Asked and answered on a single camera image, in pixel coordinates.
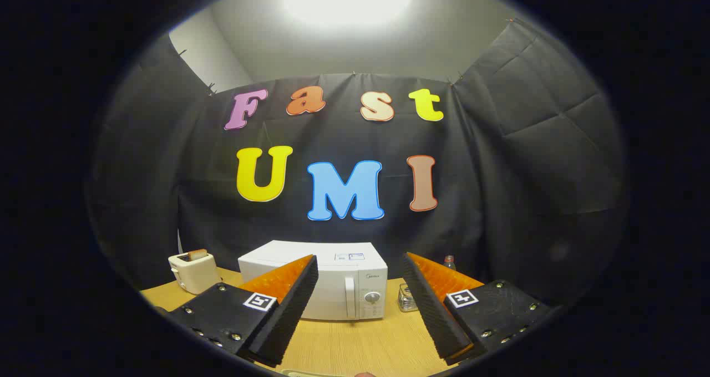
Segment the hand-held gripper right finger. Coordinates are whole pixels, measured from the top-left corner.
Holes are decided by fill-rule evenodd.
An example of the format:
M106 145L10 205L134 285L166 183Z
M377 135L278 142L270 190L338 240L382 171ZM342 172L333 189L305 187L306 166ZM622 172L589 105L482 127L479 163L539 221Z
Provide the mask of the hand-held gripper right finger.
M448 365L507 348L555 314L504 279L482 283L411 252L403 263L424 326Z

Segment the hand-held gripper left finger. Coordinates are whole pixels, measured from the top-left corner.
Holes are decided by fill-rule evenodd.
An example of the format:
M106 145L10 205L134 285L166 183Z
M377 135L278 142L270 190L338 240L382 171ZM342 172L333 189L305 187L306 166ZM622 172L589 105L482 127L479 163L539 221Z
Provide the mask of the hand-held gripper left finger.
M317 256L308 254L237 287L213 284L166 317L211 347L274 367L281 364L317 281Z

